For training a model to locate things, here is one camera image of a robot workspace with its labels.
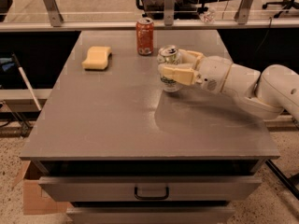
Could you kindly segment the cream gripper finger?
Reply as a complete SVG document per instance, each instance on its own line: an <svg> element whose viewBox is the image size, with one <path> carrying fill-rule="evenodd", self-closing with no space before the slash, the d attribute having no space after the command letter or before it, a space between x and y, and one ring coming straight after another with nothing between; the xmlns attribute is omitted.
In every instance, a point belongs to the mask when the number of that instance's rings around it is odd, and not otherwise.
<svg viewBox="0 0 299 224"><path fill-rule="evenodd" d="M193 69L196 69L200 61L205 57L205 55L199 51L180 49L179 52L181 54L181 61L183 63L189 63Z"/></svg>
<svg viewBox="0 0 299 224"><path fill-rule="evenodd" d="M182 63L179 65L161 63L158 65L158 71L162 77L174 80L186 86L202 83L200 73L192 69L190 63Z"/></svg>

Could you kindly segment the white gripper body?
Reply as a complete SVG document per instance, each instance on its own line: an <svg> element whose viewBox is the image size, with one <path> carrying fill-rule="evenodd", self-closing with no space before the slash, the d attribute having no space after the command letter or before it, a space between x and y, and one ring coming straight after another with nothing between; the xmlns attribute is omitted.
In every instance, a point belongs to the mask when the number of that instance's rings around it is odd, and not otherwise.
<svg viewBox="0 0 299 224"><path fill-rule="evenodd" d="M197 66L199 77L196 83L202 90L220 93L232 64L231 60L219 56L203 58Z"/></svg>

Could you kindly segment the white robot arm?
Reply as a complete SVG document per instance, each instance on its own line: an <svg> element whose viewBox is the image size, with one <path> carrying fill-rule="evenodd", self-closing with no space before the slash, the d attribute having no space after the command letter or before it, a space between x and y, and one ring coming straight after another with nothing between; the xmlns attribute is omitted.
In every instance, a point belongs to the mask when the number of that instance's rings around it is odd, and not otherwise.
<svg viewBox="0 0 299 224"><path fill-rule="evenodd" d="M288 111L299 120L299 75L273 64L262 72L219 56L175 47L158 51L158 71L167 91L177 84L231 97L242 110L261 119Z"/></svg>

